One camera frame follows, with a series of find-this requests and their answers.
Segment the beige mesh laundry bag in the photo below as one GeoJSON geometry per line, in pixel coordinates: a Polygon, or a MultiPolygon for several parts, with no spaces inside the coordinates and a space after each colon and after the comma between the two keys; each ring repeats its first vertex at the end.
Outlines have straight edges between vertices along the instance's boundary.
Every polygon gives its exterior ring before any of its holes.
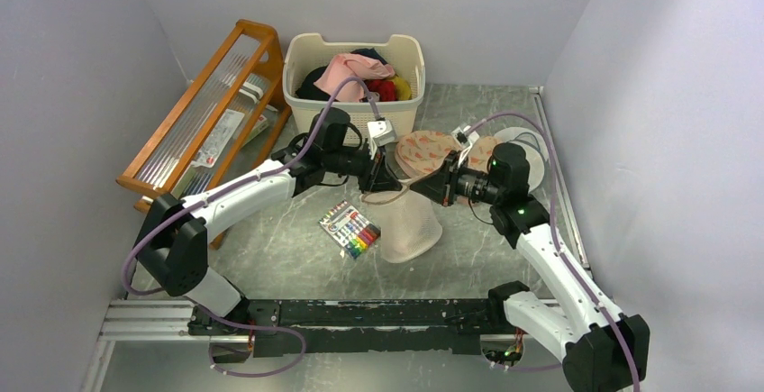
{"type": "Polygon", "coordinates": [[[421,256],[441,239],[443,227],[434,213],[434,203],[402,182],[400,191],[363,194],[372,221],[380,229],[381,257],[389,263],[404,263],[421,256]]]}

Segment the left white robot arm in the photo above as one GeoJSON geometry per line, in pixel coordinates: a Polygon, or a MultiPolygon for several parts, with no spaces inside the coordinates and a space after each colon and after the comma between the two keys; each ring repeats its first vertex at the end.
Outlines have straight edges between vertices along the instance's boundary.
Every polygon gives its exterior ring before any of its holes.
{"type": "Polygon", "coordinates": [[[251,214],[322,185],[328,173],[355,177],[364,193],[401,189],[386,160],[385,147],[396,139],[393,124],[377,118],[367,125],[367,139],[345,145],[347,132],[356,129],[346,112],[330,107],[314,117],[310,132],[245,175],[183,199],[155,198],[132,258],[161,291],[204,306],[225,333],[241,332],[250,320],[247,299],[210,267],[209,244],[251,214]]]}

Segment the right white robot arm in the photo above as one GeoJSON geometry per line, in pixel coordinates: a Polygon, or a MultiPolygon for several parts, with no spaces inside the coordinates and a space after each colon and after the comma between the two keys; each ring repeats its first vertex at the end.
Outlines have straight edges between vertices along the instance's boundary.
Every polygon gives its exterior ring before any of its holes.
{"type": "Polygon", "coordinates": [[[530,169],[525,150],[504,142],[493,148],[484,170],[459,163],[452,151],[410,188],[443,206],[458,196],[487,204],[493,227],[539,273],[559,305],[550,308],[517,282],[502,285],[486,310],[494,331],[516,326],[530,334],[559,361],[574,391],[638,391],[646,377],[650,328],[640,315],[626,315],[575,262],[553,213],[530,193],[530,169]]]}

